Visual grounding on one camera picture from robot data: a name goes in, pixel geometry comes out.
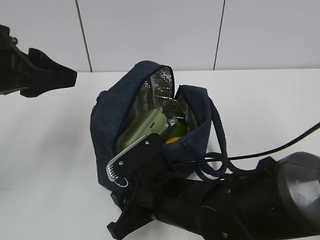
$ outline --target white wall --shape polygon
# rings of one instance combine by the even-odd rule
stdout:
[[[318,0],[78,0],[94,72],[141,60],[176,71],[320,67]],[[18,47],[90,70],[75,0],[3,0]]]

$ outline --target bag strap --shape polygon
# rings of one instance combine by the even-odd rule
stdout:
[[[212,123],[214,126],[215,134],[218,140],[219,148],[221,153],[219,152],[208,152],[204,155],[204,158],[213,158],[216,162],[222,162],[221,167],[218,170],[213,169],[207,162],[197,162],[195,171],[197,175],[203,181],[209,181],[210,178],[205,176],[208,174],[210,176],[220,178],[222,175],[226,174],[226,170],[229,169],[231,172],[237,175],[247,175],[253,170],[242,170],[237,168],[232,164],[232,162],[228,159],[228,152],[227,152],[227,140],[224,131],[224,127],[221,122],[220,114],[214,105],[213,101],[210,99],[210,108],[211,108],[211,118]]]

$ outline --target white table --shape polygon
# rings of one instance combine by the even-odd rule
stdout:
[[[121,211],[97,182],[89,123],[96,97],[123,72],[79,73],[76,87],[37,98],[0,96],[0,239],[111,240],[106,229]],[[320,120],[320,70],[175,72],[176,86],[208,89],[230,156],[273,149]],[[320,155],[320,131],[272,155]],[[208,149],[217,149],[211,134]],[[235,163],[254,168],[255,159]],[[128,240],[200,240],[153,221]],[[320,240],[320,237],[308,239]]]

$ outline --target screw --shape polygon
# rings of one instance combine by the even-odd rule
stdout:
[[[228,239],[228,234],[226,234],[225,232],[222,232],[221,235],[224,239]]]
[[[18,39],[16,37],[11,37],[11,41],[13,42],[14,45],[18,44]]]

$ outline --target green container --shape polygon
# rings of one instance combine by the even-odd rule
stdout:
[[[167,124],[167,117],[162,111],[163,108],[158,107],[128,122],[117,141],[117,153],[120,153],[145,135],[152,133],[161,134]]]

